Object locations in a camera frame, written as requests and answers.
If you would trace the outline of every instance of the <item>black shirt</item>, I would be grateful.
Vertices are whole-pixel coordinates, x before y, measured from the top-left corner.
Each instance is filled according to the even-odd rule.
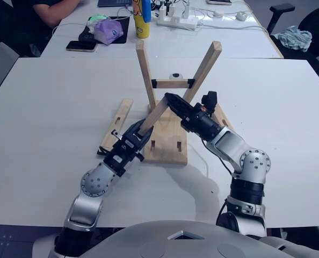
[[[61,0],[12,0],[15,12],[23,27],[30,33],[48,34],[52,29],[49,28],[37,15],[33,6],[36,4],[47,4],[52,6]]]

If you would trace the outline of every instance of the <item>yellow bottle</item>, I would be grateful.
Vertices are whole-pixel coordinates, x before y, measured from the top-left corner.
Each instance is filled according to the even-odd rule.
[[[151,22],[151,3],[150,0],[133,0],[133,18],[136,26],[138,38],[149,37]]]

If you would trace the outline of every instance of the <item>person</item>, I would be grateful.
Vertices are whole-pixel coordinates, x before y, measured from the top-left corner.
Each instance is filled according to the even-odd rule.
[[[40,51],[59,25],[79,4],[80,0],[12,0],[15,13],[27,33],[40,39]]]

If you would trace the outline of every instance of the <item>power strip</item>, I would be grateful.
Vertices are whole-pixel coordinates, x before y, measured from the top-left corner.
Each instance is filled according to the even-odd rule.
[[[199,18],[194,16],[189,16],[187,19],[182,18],[182,11],[175,10],[172,17],[165,15],[165,10],[159,10],[159,17],[157,19],[157,24],[167,27],[184,28],[189,30],[195,30],[198,25]]]

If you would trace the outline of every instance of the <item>purple pouch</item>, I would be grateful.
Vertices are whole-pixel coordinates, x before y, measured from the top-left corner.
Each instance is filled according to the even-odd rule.
[[[117,20],[104,19],[94,26],[94,38],[106,45],[123,34],[121,23]]]

